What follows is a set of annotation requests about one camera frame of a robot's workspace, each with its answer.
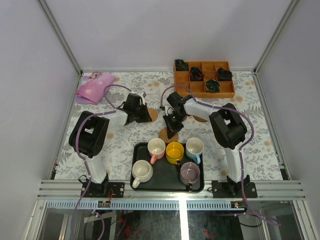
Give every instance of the cork coaster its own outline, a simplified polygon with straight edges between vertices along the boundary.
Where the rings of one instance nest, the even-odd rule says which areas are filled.
[[[203,118],[201,118],[201,117],[198,117],[198,116],[193,116],[193,117],[194,117],[195,120],[197,120],[197,121],[200,122],[200,123],[206,123],[206,122],[208,122],[207,120],[205,120],[205,119],[203,119]]]
[[[174,135],[171,139],[168,139],[168,131],[165,127],[159,132],[159,138],[162,139],[165,143],[177,142],[179,139],[178,134]]]
[[[149,115],[152,119],[152,121],[150,121],[149,123],[153,123],[154,121],[156,121],[158,119],[157,110],[155,110],[154,108],[148,108],[148,112],[149,112]]]

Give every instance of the blue mug handle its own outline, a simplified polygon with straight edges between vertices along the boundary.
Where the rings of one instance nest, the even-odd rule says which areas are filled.
[[[197,154],[196,155],[196,164],[200,164],[200,162],[201,162],[200,155]]]

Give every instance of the white wall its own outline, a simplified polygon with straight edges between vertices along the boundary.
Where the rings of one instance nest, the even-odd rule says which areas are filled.
[[[320,232],[320,1],[300,1],[259,76],[294,179]]]
[[[0,7],[0,238],[22,237],[77,75],[37,1]]]
[[[253,68],[291,0],[47,0],[83,69]]]

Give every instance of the folded pink towel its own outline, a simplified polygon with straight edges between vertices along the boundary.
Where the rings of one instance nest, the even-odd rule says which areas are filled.
[[[91,76],[83,77],[83,81],[87,81],[86,84],[80,87],[76,91],[75,101],[78,104],[98,104],[104,97],[104,89],[107,85],[113,84],[116,77],[109,73],[94,72]]]

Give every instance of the wooden box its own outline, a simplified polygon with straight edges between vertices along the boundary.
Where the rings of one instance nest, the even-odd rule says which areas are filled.
[[[230,99],[236,94],[234,82],[219,81],[220,92],[206,92],[205,82],[217,78],[217,70],[223,68],[230,71],[229,63],[227,61],[185,61],[189,64],[189,70],[192,67],[199,68],[204,73],[204,81],[190,81],[189,71],[176,71],[176,64],[174,64],[174,85],[181,85],[193,91],[196,98],[201,99]],[[182,87],[176,87],[175,91],[182,97],[190,94],[190,92]]]

